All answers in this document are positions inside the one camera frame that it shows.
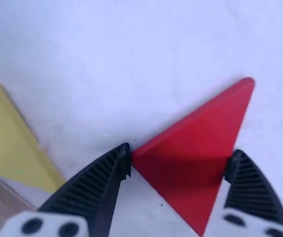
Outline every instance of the red triangular block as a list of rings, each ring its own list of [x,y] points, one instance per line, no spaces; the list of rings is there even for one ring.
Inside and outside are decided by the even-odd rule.
[[[133,152],[133,165],[203,235],[254,80],[245,78]]]

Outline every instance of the yellow block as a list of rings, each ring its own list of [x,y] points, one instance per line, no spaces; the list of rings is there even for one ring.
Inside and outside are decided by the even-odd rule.
[[[0,176],[51,193],[65,182],[1,86]]]

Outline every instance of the screw hole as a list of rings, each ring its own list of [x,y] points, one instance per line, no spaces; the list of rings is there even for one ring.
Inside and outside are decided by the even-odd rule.
[[[22,231],[22,233],[24,233],[26,235],[34,234],[41,229],[42,224],[43,224],[43,221],[41,219],[33,218],[33,219],[27,221],[23,225],[21,231]]]

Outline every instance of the white surface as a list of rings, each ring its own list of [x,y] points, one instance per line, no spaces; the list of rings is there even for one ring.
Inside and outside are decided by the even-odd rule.
[[[282,0],[0,0],[0,82],[66,178],[244,76],[257,85],[236,146],[283,203]],[[111,237],[193,236],[135,171],[118,203]]]

